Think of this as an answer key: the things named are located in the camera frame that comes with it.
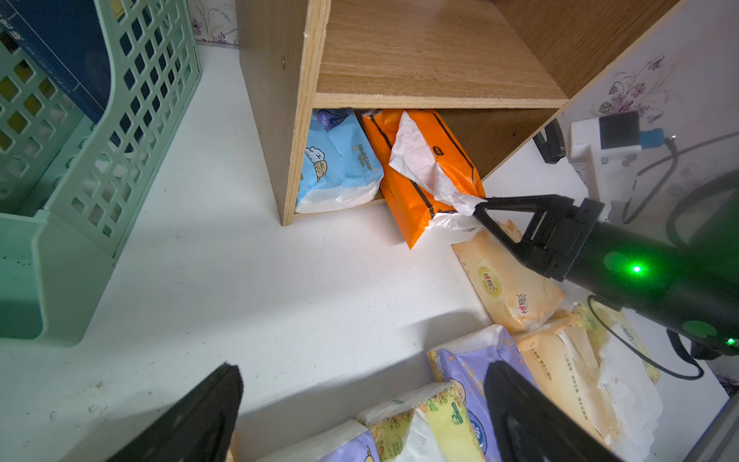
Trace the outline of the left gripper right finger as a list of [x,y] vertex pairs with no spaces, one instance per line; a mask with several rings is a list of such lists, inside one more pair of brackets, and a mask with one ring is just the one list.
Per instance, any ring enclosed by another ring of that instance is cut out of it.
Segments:
[[509,364],[489,365],[485,397],[503,461],[617,461]]

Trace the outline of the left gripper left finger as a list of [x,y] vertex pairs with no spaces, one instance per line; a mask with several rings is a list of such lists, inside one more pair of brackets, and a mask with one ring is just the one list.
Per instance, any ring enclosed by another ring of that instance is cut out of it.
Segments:
[[239,368],[220,365],[109,460],[227,460],[243,392]]

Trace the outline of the beige tissue pack bottom shelf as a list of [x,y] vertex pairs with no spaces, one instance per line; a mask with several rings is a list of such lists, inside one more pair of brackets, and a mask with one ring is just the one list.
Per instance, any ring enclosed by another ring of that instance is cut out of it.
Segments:
[[560,287],[527,269],[488,230],[452,249],[493,323],[509,332],[535,329],[564,306]]

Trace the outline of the beige tissue pack shelf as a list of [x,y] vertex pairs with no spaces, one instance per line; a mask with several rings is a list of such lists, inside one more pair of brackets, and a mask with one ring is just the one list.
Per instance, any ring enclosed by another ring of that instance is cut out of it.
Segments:
[[620,431],[610,398],[598,387],[598,360],[577,315],[517,333],[513,340],[542,393],[611,449]]
[[535,329],[564,306],[560,287],[527,269],[488,230],[452,249],[493,323],[509,332]]

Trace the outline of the purple wet wipes pack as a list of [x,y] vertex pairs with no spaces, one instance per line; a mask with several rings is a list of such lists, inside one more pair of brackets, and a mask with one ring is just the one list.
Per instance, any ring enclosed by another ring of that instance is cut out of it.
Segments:
[[484,393],[489,365],[498,361],[509,364],[531,384],[531,371],[511,335],[501,325],[491,325],[427,352],[436,380],[451,383],[461,394],[468,415],[487,461],[500,460],[500,451]]

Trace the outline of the green yellow tissue pack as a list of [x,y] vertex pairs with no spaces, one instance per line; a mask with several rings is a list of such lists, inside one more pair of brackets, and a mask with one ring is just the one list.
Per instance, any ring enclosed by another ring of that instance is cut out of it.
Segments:
[[434,382],[360,412],[381,461],[483,461],[457,388]]

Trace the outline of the orange white tissue pack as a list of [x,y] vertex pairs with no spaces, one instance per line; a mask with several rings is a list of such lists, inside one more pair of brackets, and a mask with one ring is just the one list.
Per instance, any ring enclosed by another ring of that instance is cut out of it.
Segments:
[[486,196],[481,175],[435,110],[384,109],[361,123],[384,171],[380,192],[408,248],[465,242]]

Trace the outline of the blue tissue pack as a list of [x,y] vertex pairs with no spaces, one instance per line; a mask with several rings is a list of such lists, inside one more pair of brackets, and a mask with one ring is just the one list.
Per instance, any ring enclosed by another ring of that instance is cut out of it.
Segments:
[[383,167],[352,109],[316,110],[296,200],[296,213],[336,212],[375,199]]

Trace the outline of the white green tissue pack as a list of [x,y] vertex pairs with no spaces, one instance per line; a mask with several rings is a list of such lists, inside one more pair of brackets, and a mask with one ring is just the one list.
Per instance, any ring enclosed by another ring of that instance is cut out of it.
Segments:
[[604,397],[611,431],[604,442],[625,461],[645,461],[663,413],[655,386],[660,375],[608,331],[612,327],[619,333],[629,333],[622,318],[608,321],[600,304],[594,311],[581,304],[575,313],[595,354],[596,385]]

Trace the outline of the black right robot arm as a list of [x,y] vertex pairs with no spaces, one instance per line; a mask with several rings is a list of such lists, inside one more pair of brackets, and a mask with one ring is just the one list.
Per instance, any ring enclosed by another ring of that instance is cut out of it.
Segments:
[[737,187],[731,171],[679,202],[666,223],[669,244],[604,223],[604,204],[590,198],[579,205],[559,194],[485,198],[473,215],[527,269],[633,309],[712,359],[738,353],[738,285],[699,260],[679,238],[677,219]]

